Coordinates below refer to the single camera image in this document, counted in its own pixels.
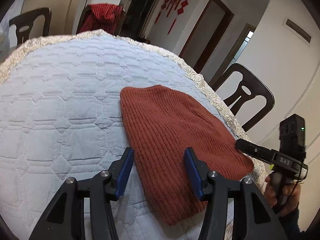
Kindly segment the person's right hand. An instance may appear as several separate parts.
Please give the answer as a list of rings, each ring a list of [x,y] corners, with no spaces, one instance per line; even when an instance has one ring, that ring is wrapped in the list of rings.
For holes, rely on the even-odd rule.
[[[264,196],[270,207],[276,205],[276,193],[270,184],[271,176],[267,176],[265,182],[267,183],[266,189],[264,192]],[[284,217],[291,213],[299,204],[301,193],[301,185],[300,184],[288,184],[283,187],[283,195],[287,196],[287,202],[284,208],[280,211],[279,216]]]

